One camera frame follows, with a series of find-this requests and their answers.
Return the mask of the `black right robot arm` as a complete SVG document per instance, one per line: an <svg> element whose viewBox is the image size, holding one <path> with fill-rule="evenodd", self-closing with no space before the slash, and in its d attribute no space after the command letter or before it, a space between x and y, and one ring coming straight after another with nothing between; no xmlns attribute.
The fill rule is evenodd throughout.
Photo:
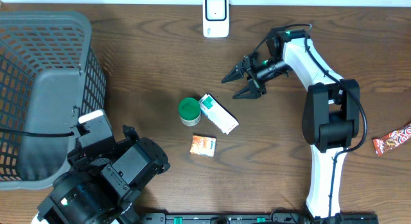
<svg viewBox="0 0 411 224"><path fill-rule="evenodd" d="M306 199L312 223L342 223L339 190L344 160L359 122L365 118L356 80L345 80L317 53L303 24L273 28L263 39L270 58L258 63L253 50L223 79L241 78L247 86L235 99L257 99L266 94L266 82L293 71L306 89L302 133L311 148L311 185Z"/></svg>

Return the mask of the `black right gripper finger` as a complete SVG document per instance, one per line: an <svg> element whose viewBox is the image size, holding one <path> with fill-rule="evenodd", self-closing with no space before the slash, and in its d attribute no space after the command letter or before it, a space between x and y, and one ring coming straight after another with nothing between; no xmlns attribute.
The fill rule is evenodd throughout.
<svg viewBox="0 0 411 224"><path fill-rule="evenodd" d="M248 81L248 85L239 90L232 98L233 99L258 99L261 93L253 80Z"/></svg>
<svg viewBox="0 0 411 224"><path fill-rule="evenodd" d="M239 61L232 70L221 80L222 83L232 82L234 80L239 80L244 77L249 66L248 60Z"/></svg>

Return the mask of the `small orange snack packet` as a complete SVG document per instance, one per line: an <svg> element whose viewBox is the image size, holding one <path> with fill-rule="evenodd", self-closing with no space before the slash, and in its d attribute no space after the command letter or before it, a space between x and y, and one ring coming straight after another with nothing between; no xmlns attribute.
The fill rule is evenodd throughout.
<svg viewBox="0 0 411 224"><path fill-rule="evenodd" d="M190 147L190 153L206 157L213 157L216 149L216 138L194 135Z"/></svg>

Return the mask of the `red chocolate bar wrapper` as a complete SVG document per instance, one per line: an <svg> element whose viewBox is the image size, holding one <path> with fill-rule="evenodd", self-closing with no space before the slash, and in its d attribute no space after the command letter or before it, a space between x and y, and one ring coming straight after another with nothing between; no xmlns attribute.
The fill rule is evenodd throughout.
<svg viewBox="0 0 411 224"><path fill-rule="evenodd" d="M410 124L403 128L391 131L389 134L372 140L376 154L380 157L385 152L392 150L407 142L410 138Z"/></svg>

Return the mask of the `white green carton box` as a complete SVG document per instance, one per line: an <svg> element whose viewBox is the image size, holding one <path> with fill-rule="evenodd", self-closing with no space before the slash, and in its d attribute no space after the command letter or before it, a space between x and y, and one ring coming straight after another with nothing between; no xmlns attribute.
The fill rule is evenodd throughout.
<svg viewBox="0 0 411 224"><path fill-rule="evenodd" d="M215 124L222 133L228 135L239 125L239 122L210 94L205 94L199 103L202 113Z"/></svg>

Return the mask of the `green lid jar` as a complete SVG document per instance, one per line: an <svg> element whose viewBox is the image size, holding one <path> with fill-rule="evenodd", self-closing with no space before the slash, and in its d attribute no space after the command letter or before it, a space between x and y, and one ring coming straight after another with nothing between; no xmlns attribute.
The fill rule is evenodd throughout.
<svg viewBox="0 0 411 224"><path fill-rule="evenodd" d="M195 126L200 122L200 103L195 98L184 98L179 103L179 116L186 126Z"/></svg>

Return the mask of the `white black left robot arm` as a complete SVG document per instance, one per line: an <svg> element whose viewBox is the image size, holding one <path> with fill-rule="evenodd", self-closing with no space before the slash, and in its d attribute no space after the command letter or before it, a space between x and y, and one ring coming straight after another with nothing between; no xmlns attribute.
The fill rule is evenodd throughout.
<svg viewBox="0 0 411 224"><path fill-rule="evenodd" d="M143 223L133 203L156 175L170 168L168 156L151 139L123 126L125 139L93 146L94 156L53 182L33 223Z"/></svg>

